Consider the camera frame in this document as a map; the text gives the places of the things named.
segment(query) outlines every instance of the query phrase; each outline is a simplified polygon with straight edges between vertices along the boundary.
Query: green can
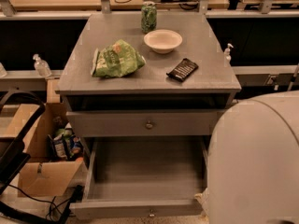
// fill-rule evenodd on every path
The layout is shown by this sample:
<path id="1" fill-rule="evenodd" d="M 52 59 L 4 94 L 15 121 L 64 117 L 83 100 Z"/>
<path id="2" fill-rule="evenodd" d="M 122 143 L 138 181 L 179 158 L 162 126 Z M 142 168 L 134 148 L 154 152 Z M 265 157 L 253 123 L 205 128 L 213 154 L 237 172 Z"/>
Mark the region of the green can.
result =
<path id="1" fill-rule="evenodd" d="M 141 8 L 141 29 L 143 33 L 149 33 L 156 29 L 157 8 L 154 2 L 144 2 Z"/>

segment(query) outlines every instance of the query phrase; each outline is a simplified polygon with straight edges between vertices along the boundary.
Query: green chip bag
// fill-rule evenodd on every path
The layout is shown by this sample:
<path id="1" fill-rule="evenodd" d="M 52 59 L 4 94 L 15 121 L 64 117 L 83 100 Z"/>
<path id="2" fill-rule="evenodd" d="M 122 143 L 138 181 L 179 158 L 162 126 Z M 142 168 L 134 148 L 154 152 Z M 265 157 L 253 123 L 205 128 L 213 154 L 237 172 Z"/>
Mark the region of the green chip bag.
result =
<path id="1" fill-rule="evenodd" d="M 93 77 L 124 77 L 145 65 L 144 58 L 128 43 L 118 40 L 93 56 Z"/>

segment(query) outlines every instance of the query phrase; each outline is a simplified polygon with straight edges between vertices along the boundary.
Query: gray cabinet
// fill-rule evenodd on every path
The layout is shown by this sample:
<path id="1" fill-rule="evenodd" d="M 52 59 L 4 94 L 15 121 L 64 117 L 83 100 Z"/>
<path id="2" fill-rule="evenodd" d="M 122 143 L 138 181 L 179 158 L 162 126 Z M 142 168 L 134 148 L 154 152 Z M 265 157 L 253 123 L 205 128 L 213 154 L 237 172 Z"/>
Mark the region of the gray cabinet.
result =
<path id="1" fill-rule="evenodd" d="M 183 37 L 171 53 L 143 42 L 139 12 L 90 17 L 59 81 L 75 133 L 90 160 L 78 218 L 198 215 L 206 188 L 203 135 L 210 135 L 240 85 L 198 13 L 158 12 L 157 29 Z M 93 52 L 118 39 L 147 64 L 129 77 L 94 78 Z M 185 82 L 167 77 L 183 58 L 199 64 Z"/>

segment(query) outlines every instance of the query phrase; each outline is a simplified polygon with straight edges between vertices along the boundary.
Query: closed drawer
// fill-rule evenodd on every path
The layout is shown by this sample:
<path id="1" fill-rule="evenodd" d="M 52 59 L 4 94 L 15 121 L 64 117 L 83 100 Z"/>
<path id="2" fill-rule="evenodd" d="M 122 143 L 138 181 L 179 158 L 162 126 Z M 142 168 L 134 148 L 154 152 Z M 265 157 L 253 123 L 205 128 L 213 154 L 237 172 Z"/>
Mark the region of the closed drawer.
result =
<path id="1" fill-rule="evenodd" d="M 75 134 L 81 137 L 143 135 L 210 135 L 219 110 L 203 112 L 101 113 L 68 112 Z"/>
<path id="2" fill-rule="evenodd" d="M 199 215 L 206 188 L 200 137 L 109 137 L 93 145 L 79 219 Z"/>

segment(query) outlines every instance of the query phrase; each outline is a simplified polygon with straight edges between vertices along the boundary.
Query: white bowl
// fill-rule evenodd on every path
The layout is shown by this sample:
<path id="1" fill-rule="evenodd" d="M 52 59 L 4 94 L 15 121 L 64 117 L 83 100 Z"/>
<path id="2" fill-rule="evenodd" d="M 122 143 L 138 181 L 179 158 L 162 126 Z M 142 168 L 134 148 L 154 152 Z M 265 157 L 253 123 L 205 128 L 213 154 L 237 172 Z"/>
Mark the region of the white bowl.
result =
<path id="1" fill-rule="evenodd" d="M 170 30 L 155 30 L 144 36 L 144 42 L 160 54 L 169 53 L 177 48 L 182 40 L 180 34 Z"/>

